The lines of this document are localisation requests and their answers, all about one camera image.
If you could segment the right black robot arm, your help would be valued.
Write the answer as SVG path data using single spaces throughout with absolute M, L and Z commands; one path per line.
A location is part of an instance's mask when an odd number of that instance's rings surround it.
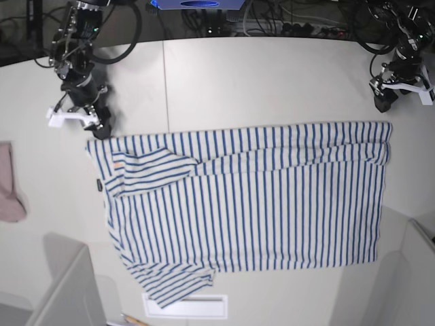
M 70 1 L 52 40 L 48 62 L 61 80 L 63 96 L 47 112 L 48 125 L 60 128 L 78 121 L 100 140 L 111 136 L 107 84 L 94 78 L 92 42 L 103 26 L 102 8 L 108 1 Z

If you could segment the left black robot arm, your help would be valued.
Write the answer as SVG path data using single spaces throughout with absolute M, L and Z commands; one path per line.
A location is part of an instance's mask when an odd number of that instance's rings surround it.
M 387 41 L 380 48 L 358 35 L 356 20 L 363 7 L 387 28 Z M 356 1 L 348 27 L 354 40 L 372 54 L 369 86 L 379 112 L 391 109 L 397 92 L 417 94 L 422 105 L 434 104 L 434 84 L 422 57 L 434 45 L 434 14 L 427 1 Z

